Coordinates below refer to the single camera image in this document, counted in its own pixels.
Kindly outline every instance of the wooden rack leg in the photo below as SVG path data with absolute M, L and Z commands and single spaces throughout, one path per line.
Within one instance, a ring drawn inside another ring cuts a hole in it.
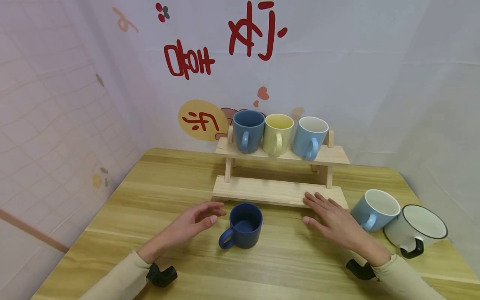
M 329 130 L 325 136 L 323 145 L 326 145 L 328 148 L 333 148 L 333 130 Z M 320 177 L 320 184 L 324 184 L 328 189 L 332 188 L 333 181 L 333 167 L 332 166 L 314 166 L 312 165 L 312 170 L 317 172 Z
M 317 166 L 320 184 L 324 184 L 328 189 L 332 188 L 333 166 Z
M 233 143 L 233 126 L 228 127 L 228 135 L 227 141 L 229 143 Z M 234 158 L 227 158 L 227 162 L 225 164 L 225 182 L 230 182 L 230 175 L 232 174 L 232 167 L 235 167 L 235 159 Z

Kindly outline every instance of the sleeve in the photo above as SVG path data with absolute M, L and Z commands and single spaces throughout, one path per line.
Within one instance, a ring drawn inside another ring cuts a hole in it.
M 80 300 L 132 300 L 145 287 L 151 264 L 133 252 L 89 289 Z
M 398 300 L 445 300 L 403 258 L 394 254 L 386 264 L 373 267 L 380 285 Z

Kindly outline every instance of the red chinese character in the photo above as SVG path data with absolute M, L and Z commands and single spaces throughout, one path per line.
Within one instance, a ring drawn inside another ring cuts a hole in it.
M 170 54 L 169 50 L 175 51 L 175 56 L 177 58 L 177 63 L 179 66 L 179 71 L 175 72 L 172 68 L 172 62 L 170 61 Z M 195 51 L 188 50 L 187 53 L 183 52 L 183 47 L 181 45 L 180 40 L 177 40 L 177 45 L 165 45 L 163 48 L 163 52 L 165 53 L 165 59 L 167 60 L 167 66 L 170 70 L 170 74 L 173 76 L 183 76 L 185 75 L 185 79 L 189 80 L 190 76 L 188 75 L 188 70 L 192 71 L 193 73 L 197 74 L 198 71 L 200 73 L 206 73 L 210 75 L 211 70 L 210 66 L 215 63 L 215 60 L 211 59 L 208 56 L 208 49 L 204 47 L 204 58 L 202 57 L 202 52 L 200 50 Z
M 258 8 L 260 10 L 270 9 L 275 4 L 272 1 L 263 1 L 258 3 Z M 233 55 L 235 51 L 235 42 L 239 40 L 242 44 L 247 46 L 247 56 L 250 57 L 252 55 L 252 47 L 254 43 L 252 42 L 252 30 L 259 36 L 263 37 L 262 31 L 255 25 L 252 21 L 252 2 L 247 2 L 247 18 L 240 19 L 237 23 L 233 23 L 232 21 L 228 22 L 228 26 L 232 31 L 230 35 L 230 45 L 228 47 L 228 51 L 230 55 Z M 243 26 L 247 26 L 247 38 L 245 38 L 240 33 L 240 28 Z M 277 32 L 277 36 L 279 38 L 284 37 L 287 34 L 287 28 L 283 27 L 280 31 Z M 258 57 L 263 60 L 269 60 L 272 57 L 273 53 L 273 42 L 275 39 L 275 12 L 273 10 L 269 11 L 268 13 L 268 38 L 267 38 L 267 52 L 265 54 L 259 53 Z
M 196 113 L 191 112 L 191 111 L 188 114 L 189 114 L 189 116 L 192 116 L 192 117 L 197 116 Z M 185 122 L 190 123 L 190 124 L 200 124 L 202 126 L 203 131 L 207 131 L 207 128 L 206 128 L 205 124 L 209 123 L 210 121 L 204 120 L 204 117 L 209 117 L 212 120 L 213 124 L 215 125 L 216 131 L 217 132 L 220 131 L 215 117 L 212 114 L 209 114 L 209 113 L 206 113 L 206 112 L 201 111 L 198 114 L 198 120 L 189 120 L 186 117 L 182 117 L 182 120 L 184 120 Z M 195 125 L 195 126 L 192 127 L 192 130 L 198 130 L 199 128 L 200 127 L 198 125 Z

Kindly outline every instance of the black wrist device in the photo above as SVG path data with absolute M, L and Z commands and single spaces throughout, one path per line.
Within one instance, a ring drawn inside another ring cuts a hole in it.
M 147 274 L 147 280 L 159 288 L 166 288 L 177 277 L 177 271 L 172 265 L 162 272 L 155 263 L 150 266 Z

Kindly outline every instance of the mug rim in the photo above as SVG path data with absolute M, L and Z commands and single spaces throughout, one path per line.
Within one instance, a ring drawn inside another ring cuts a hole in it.
M 292 125 L 291 125 L 290 127 L 288 127 L 288 128 L 273 127 L 272 125 L 268 124 L 268 122 L 267 122 L 267 119 L 268 119 L 268 117 L 270 117 L 270 116 L 284 116 L 284 117 L 287 117 L 287 118 L 290 119 L 290 121 L 292 121 Z M 293 127 L 293 125 L 295 125 L 295 121 L 294 121 L 290 116 L 287 116 L 287 115 L 285 115 L 285 114 L 269 114 L 268 116 L 265 117 L 265 124 L 268 125 L 268 127 L 273 128 L 273 129 L 275 129 L 275 130 L 289 130 L 289 129 L 291 129 L 291 128 Z
M 391 197 L 393 200 L 395 200 L 395 203 L 396 203 L 396 205 L 397 205 L 397 207 L 398 207 L 397 213 L 395 213 L 395 214 L 386 214 L 386 213 L 383 213 L 383 212 L 379 211 L 379 210 L 376 209 L 375 207 L 373 207 L 373 206 L 370 204 L 370 202 L 368 202 L 368 199 L 367 199 L 367 193 L 368 193 L 369 191 L 381 192 L 381 193 L 383 193 L 383 194 L 388 195 L 388 196 Z M 365 194 L 363 194 L 363 195 L 364 195 L 364 197 L 365 197 L 365 201 L 367 202 L 368 206 L 370 206 L 374 211 L 376 211 L 376 212 L 379 213 L 379 214 L 382 214 L 382 215 L 384 215 L 384 216 L 397 216 L 397 215 L 399 215 L 399 214 L 402 212 L 402 207 L 400 206 L 400 203 L 398 203 L 398 200 L 397 200 L 394 196 L 390 195 L 389 193 L 387 193 L 387 192 L 385 192 L 385 191 L 377 190 L 377 189 L 369 189 L 369 190 L 365 191 Z
M 242 125 L 242 124 L 238 123 L 237 120 L 235 120 L 235 117 L 237 116 L 237 114 L 244 114 L 245 112 L 254 112 L 254 113 L 257 113 L 257 114 L 259 114 L 259 115 L 262 116 L 263 121 L 262 121 L 260 124 L 255 125 L 255 126 L 246 126 L 246 125 Z M 262 124 L 265 124 L 265 119 L 266 119 L 265 116 L 264 116 L 261 112 L 256 111 L 256 110 L 253 110 L 253 109 L 239 110 L 239 111 L 237 111 L 237 112 L 233 115 L 233 118 L 232 118 L 232 120 L 235 122 L 235 124 L 237 124 L 237 125 L 239 125 L 239 126 L 241 126 L 241 127 L 245 127 L 245 128 L 256 128 L 256 127 L 262 126 Z
M 306 129 L 305 127 L 302 126 L 301 121 L 302 121 L 303 119 L 307 119 L 307 118 L 317 119 L 317 120 L 322 121 L 323 123 L 325 123 L 325 124 L 327 125 L 327 129 L 325 129 L 325 130 L 322 131 L 322 132 L 311 131 L 311 130 Z M 310 133 L 325 133 L 325 132 L 328 132 L 328 130 L 330 129 L 330 126 L 328 126 L 328 123 L 327 123 L 325 120 L 323 120 L 323 119 L 321 119 L 321 118 L 317 118 L 317 117 L 312 117 L 312 116 L 301 117 L 300 120 L 299 120 L 299 126 L 300 126 L 303 130 L 308 131 L 308 132 L 310 132 Z
M 256 208 L 256 210 L 258 210 L 258 212 L 260 213 L 260 224 L 258 224 L 257 228 L 255 228 L 255 230 L 252 230 L 252 231 L 241 231 L 241 230 L 238 230 L 235 225 L 233 225 L 232 223 L 232 211 L 237 208 L 238 206 L 241 206 L 241 205 L 247 205 L 247 206 L 253 206 Z M 250 234 L 250 233 L 254 233 L 256 232 L 258 229 L 260 229 L 260 227 L 262 227 L 262 223 L 264 222 L 264 215 L 262 214 L 262 211 L 260 210 L 260 208 L 258 208 L 258 206 L 256 206 L 255 204 L 253 203 L 249 203 L 249 202 L 242 202 L 242 203 L 239 203 L 237 205 L 235 205 L 232 210 L 230 211 L 230 217 L 228 218 L 228 220 L 230 221 L 230 226 L 233 227 L 233 229 L 235 229 L 235 231 L 239 232 L 239 233 L 244 233 L 244 234 Z
M 405 213 L 404 213 L 403 210 L 405 209 L 405 207 L 408 207 L 408 206 L 418 206 L 418 207 L 423 208 L 423 209 L 429 211 L 430 213 L 432 213 L 432 214 L 433 214 L 435 217 L 437 217 L 437 219 L 439 219 L 439 220 L 442 222 L 442 224 L 444 225 L 444 227 L 445 227 L 445 235 L 442 236 L 441 238 L 434 238 L 434 237 L 431 237 L 431 236 L 429 236 L 428 234 L 425 234 L 425 233 L 421 232 L 420 230 L 416 229 L 415 226 L 413 226 L 413 225 L 408 221 L 408 219 L 405 217 Z M 425 206 L 421 206 L 421 205 L 418 205 L 418 204 L 407 204 L 407 205 L 405 205 L 405 206 L 402 208 L 402 215 L 403 215 L 403 218 L 405 219 L 405 221 L 410 225 L 410 227 L 412 227 L 416 232 L 418 232 L 418 233 L 420 233 L 420 234 L 422 234 L 422 235 L 424 235 L 424 236 L 426 236 L 426 237 L 428 237 L 428 238 L 430 238 L 430 239 L 443 240 L 443 239 L 445 239 L 445 238 L 448 236 L 448 227 L 447 227 L 447 224 L 445 224 L 445 222 L 442 220 L 442 218 L 440 218 L 436 213 L 434 213 L 434 212 L 431 211 L 430 209 L 426 208 Z

